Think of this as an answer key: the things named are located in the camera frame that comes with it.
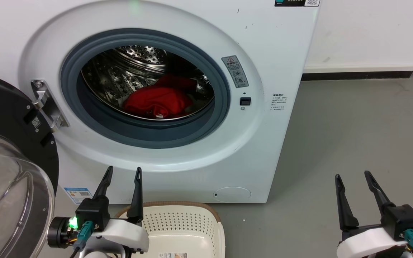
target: washing machine opening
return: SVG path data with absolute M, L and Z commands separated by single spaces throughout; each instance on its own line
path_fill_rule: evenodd
M 116 29 L 72 49 L 61 88 L 77 117 L 109 139 L 180 147 L 206 137 L 226 117 L 231 97 L 221 63 L 167 33 Z
M 104 51 L 82 67 L 81 75 L 100 101 L 138 119 L 184 119 L 214 98 L 208 77 L 198 67 L 152 46 Z

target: washing machine door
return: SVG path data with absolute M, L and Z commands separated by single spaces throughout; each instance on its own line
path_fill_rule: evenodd
M 0 257 L 36 257 L 53 216 L 56 143 L 30 99 L 0 80 Z

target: black baseboard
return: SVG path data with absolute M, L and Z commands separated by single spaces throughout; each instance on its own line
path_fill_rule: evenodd
M 365 79 L 407 79 L 413 71 L 396 72 L 323 72 L 304 73 L 301 81 L 365 80 Z

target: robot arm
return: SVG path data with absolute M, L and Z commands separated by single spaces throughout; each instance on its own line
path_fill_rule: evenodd
M 149 235 L 141 227 L 143 219 L 143 188 L 141 168 L 135 175 L 135 190 L 128 219 L 111 218 L 109 200 L 105 196 L 113 176 L 109 167 L 92 199 L 84 199 L 76 209 L 75 218 L 55 217 L 47 234 L 52 248 L 73 246 L 80 258 L 108 258 L 108 253 L 129 258 L 132 253 L 147 252 Z
M 370 191 L 379 206 L 380 224 L 359 226 L 345 196 L 345 187 L 336 175 L 337 208 L 342 241 L 338 258 L 399 258 L 413 253 L 413 209 L 407 204 L 395 206 L 369 171 L 365 171 Z

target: gray rubber seal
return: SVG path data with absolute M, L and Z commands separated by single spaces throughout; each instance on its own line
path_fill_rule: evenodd
M 131 45 L 165 49 L 197 66 L 210 80 L 214 101 L 194 116 L 167 122 L 135 119 L 105 106 L 85 85 L 80 70 L 100 52 Z M 68 55 L 60 80 L 68 105 L 87 126 L 109 139 L 144 148 L 173 148 L 202 139 L 223 122 L 231 100 L 227 79 L 211 57 L 183 39 L 148 29 L 117 29 L 91 36 Z

